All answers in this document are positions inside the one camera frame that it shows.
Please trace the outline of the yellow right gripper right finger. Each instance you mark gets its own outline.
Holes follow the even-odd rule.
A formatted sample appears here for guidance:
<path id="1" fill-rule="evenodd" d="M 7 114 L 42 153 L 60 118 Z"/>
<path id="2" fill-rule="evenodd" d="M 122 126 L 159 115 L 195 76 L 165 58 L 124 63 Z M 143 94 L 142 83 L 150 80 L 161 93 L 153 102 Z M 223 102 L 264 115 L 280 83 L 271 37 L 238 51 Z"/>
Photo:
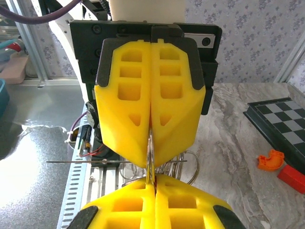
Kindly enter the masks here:
<path id="1" fill-rule="evenodd" d="M 245 228 L 224 200 L 167 175 L 156 181 L 156 229 Z"/>

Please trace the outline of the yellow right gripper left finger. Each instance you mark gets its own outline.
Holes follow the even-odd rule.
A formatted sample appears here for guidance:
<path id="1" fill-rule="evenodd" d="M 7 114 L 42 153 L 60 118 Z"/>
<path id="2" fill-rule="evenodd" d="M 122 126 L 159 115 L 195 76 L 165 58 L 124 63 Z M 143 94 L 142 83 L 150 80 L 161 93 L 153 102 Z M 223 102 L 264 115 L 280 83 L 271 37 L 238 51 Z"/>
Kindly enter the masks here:
<path id="1" fill-rule="evenodd" d="M 144 178 L 87 203 L 69 229 L 153 229 L 155 187 Z"/>

